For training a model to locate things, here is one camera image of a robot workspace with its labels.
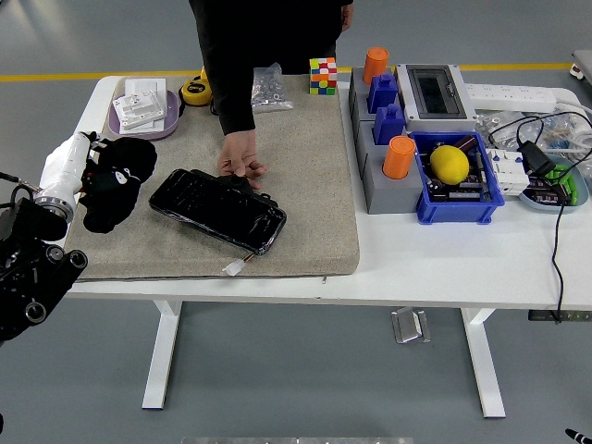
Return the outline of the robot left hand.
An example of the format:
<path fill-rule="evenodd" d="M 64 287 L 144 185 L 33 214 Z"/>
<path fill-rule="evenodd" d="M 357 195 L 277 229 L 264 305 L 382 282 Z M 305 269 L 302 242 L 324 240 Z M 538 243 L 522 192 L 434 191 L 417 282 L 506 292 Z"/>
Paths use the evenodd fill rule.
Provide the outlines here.
<path fill-rule="evenodd" d="M 117 191 L 138 178 L 134 161 L 142 149 L 136 138 L 110 141 L 96 132 L 77 132 L 47 156 L 34 202 L 69 210 L 81 191 Z"/>

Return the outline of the person's right hand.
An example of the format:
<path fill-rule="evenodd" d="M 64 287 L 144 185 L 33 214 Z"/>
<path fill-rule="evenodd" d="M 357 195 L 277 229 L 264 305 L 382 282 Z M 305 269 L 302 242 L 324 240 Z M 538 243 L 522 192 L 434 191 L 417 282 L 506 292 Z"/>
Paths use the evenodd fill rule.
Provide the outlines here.
<path fill-rule="evenodd" d="M 225 136 L 217 160 L 217 170 L 220 176 L 246 178 L 254 190 L 259 191 L 262 188 L 258 179 L 267 172 L 268 167 L 258 161 L 254 129 L 232 132 Z"/>

